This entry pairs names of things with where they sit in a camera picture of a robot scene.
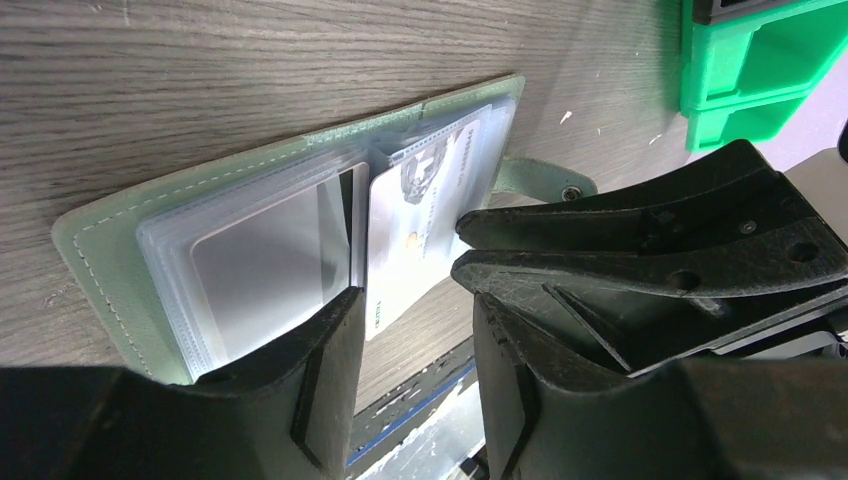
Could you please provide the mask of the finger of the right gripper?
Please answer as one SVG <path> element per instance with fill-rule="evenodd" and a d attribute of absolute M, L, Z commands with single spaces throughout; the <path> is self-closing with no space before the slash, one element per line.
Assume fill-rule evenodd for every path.
<path fill-rule="evenodd" d="M 748 141 L 640 184 L 579 200 L 472 211 L 457 224 L 476 250 L 656 255 L 760 235 L 813 216 Z"/>
<path fill-rule="evenodd" d="M 784 358 L 847 305 L 846 246 L 816 218 L 664 255 L 476 250 L 452 276 L 630 376 L 691 355 Z"/>

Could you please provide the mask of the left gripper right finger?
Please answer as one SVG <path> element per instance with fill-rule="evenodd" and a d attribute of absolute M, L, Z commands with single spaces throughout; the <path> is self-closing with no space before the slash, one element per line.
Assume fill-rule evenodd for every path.
<path fill-rule="evenodd" d="M 847 365 L 685 358 L 605 369 L 494 296 L 473 340 L 494 479 L 843 479 Z"/>

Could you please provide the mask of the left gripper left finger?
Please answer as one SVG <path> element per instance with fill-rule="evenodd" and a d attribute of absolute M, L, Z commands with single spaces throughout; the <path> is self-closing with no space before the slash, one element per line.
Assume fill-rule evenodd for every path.
<path fill-rule="evenodd" d="M 364 346 L 364 292 L 195 384 L 124 367 L 1 372 L 5 479 L 341 479 Z"/>

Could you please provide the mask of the white credit card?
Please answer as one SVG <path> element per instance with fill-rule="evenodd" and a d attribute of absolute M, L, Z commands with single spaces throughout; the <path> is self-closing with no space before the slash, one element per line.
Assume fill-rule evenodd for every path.
<path fill-rule="evenodd" d="M 374 339 L 447 276 L 482 120 L 457 121 L 391 157 L 370 186 L 366 334 Z"/>

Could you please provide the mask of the green bin with gold card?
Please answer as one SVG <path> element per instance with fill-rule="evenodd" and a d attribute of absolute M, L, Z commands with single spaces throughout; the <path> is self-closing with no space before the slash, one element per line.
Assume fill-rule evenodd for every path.
<path fill-rule="evenodd" d="M 841 0 L 683 2 L 687 150 L 773 139 L 846 49 Z"/>

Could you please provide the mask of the aluminium rail frame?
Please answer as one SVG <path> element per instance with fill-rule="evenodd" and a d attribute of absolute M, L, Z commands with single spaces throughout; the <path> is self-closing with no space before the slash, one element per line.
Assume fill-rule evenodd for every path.
<path fill-rule="evenodd" d="M 361 479 L 447 479 L 485 443 L 479 384 L 458 385 Z"/>

